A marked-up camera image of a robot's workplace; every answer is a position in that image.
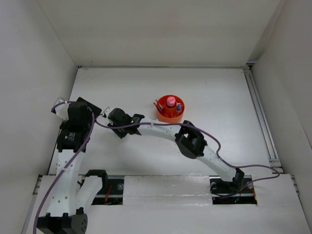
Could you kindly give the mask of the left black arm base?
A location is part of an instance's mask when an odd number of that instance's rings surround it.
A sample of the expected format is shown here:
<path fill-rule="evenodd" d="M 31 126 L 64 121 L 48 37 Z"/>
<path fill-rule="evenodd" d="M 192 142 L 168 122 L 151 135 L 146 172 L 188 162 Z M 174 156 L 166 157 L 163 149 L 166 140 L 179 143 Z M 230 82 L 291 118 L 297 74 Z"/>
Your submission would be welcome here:
<path fill-rule="evenodd" d="M 122 205 L 124 191 L 124 176 L 107 175 L 105 170 L 89 170 L 86 175 L 82 175 L 77 184 L 81 188 L 86 176 L 99 176 L 104 179 L 104 185 L 96 194 L 92 205 Z"/>

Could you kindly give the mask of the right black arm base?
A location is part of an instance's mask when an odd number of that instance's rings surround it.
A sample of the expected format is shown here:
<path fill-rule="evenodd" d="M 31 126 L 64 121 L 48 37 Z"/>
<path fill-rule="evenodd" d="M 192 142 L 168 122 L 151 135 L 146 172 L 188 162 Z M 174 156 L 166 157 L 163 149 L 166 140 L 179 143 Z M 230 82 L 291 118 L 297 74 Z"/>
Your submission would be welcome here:
<path fill-rule="evenodd" d="M 257 204 L 253 184 L 243 187 L 251 182 L 251 176 L 246 176 L 237 169 L 232 182 L 223 181 L 219 176 L 210 177 L 210 193 L 213 205 Z"/>

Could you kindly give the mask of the pink capped glue bottle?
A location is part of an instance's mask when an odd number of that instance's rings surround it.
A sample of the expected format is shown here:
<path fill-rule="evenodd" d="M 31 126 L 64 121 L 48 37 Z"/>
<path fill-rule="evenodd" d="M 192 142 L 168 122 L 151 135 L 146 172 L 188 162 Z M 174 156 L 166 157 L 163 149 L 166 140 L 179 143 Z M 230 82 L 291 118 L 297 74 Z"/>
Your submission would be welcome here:
<path fill-rule="evenodd" d="M 173 96 L 169 96 L 166 100 L 166 106 L 168 108 L 173 108 L 176 105 L 176 99 Z"/>

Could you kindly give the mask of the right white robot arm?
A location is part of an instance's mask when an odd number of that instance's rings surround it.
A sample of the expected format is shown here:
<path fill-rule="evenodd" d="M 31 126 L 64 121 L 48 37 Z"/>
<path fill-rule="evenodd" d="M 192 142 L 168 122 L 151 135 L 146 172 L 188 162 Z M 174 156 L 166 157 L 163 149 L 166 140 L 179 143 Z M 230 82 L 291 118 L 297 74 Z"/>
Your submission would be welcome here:
<path fill-rule="evenodd" d="M 130 116 L 120 108 L 107 108 L 104 117 L 108 127 L 119 137 L 129 135 L 155 136 L 176 143 L 182 155 L 197 159 L 211 168 L 225 182 L 226 188 L 237 192 L 243 186 L 244 173 L 239 168 L 227 165 L 208 145 L 204 135 L 191 122 L 164 123 L 144 115 Z"/>

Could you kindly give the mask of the clear blue spray bottle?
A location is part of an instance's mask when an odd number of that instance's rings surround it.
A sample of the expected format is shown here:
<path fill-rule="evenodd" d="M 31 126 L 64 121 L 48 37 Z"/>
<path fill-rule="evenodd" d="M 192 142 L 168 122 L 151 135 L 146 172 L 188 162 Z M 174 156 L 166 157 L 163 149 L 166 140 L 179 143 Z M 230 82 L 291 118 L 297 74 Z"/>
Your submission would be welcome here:
<path fill-rule="evenodd" d="M 176 112 L 180 113 L 181 111 L 182 111 L 182 104 L 181 103 L 177 103 Z"/>

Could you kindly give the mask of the orange capped red pen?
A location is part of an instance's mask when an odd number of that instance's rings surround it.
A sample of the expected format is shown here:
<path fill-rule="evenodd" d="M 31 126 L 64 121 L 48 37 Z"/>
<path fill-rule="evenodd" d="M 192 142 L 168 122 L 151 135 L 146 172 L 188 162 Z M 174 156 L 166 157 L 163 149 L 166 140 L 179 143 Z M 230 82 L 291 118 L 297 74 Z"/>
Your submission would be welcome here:
<path fill-rule="evenodd" d="M 157 106 L 157 108 L 159 109 L 159 111 L 160 111 L 161 113 L 165 113 L 165 111 L 164 111 L 162 105 L 161 105 L 157 100 L 156 100 L 156 106 Z"/>

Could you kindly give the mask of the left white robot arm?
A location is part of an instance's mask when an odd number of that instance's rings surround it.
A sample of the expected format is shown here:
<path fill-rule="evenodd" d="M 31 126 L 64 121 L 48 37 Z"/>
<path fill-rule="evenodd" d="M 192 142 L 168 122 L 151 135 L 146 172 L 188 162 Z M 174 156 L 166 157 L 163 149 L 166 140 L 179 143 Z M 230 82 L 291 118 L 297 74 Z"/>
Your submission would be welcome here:
<path fill-rule="evenodd" d="M 62 119 L 56 143 L 57 173 L 39 205 L 33 233 L 84 234 L 87 208 L 96 193 L 106 192 L 109 186 L 106 172 L 95 170 L 77 187 L 86 145 L 102 110 L 79 97 L 76 101 L 59 100 L 51 111 Z"/>

